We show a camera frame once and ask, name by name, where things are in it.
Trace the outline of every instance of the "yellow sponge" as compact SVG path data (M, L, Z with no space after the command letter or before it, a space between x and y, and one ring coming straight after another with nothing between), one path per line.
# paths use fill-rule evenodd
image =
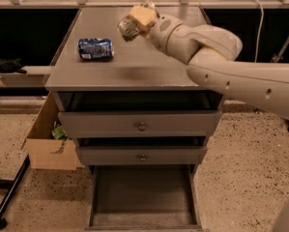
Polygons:
M135 19L141 27L147 27L157 16L156 11L146 8L143 6L134 6L130 12L129 16Z

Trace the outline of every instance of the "soda can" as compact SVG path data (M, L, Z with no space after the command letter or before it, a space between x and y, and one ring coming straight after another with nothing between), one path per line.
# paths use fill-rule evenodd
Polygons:
M114 57L114 48L110 39L79 39L78 52L82 59Z

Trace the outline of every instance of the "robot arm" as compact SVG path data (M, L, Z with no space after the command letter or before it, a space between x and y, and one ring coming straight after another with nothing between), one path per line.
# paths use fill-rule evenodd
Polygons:
M149 35L158 50L188 66L193 82L289 120L289 64L234 62L243 47L236 35L191 28L171 15L161 15Z

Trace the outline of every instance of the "drawer front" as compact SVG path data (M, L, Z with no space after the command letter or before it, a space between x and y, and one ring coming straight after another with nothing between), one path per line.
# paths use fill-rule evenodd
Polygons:
M206 136L214 133L220 116L220 111L190 113L59 113L59 119L71 138Z
M98 149L78 148L84 165L199 164L207 152L198 149Z

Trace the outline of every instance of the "white cable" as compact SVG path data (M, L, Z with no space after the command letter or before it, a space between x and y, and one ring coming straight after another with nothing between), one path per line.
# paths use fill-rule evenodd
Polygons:
M256 43L256 54L254 57L254 62L257 62L258 59L258 51L259 51L259 42L260 42L260 34L261 34L261 28L262 28L262 23L263 23L263 17L264 17L264 11L263 11L263 7L262 4L259 0L251 0L253 2L255 2L256 4L259 5L260 10L261 10L261 18L260 18L260 24L259 24L259 29L258 29L258 35L257 35L257 43Z

